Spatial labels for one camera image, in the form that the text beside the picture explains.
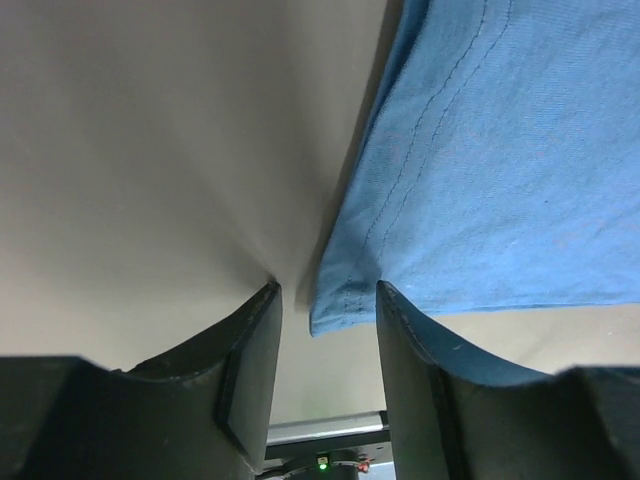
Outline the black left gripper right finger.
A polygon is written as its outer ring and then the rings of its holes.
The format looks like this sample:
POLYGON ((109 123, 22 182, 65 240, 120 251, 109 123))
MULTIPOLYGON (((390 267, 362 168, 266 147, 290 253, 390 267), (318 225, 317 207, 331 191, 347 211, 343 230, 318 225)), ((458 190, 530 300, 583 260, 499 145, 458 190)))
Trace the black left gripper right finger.
POLYGON ((551 376, 465 340, 384 281, 376 327, 398 478, 564 478, 551 376))

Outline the blue t shirt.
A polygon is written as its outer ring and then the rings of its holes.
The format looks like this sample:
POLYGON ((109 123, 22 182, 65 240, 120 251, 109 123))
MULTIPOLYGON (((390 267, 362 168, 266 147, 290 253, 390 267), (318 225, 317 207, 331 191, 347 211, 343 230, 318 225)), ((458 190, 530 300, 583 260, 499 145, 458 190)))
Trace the blue t shirt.
POLYGON ((639 299, 639 5, 408 1, 310 331, 639 299))

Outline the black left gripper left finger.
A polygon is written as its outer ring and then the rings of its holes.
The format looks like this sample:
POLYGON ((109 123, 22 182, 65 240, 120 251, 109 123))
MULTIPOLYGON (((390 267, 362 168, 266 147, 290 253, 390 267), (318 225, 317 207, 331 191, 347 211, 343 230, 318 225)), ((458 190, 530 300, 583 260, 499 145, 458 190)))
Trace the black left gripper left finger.
POLYGON ((281 287, 270 281, 228 317, 127 372, 154 390, 161 459, 185 475, 262 471, 281 325, 281 287))

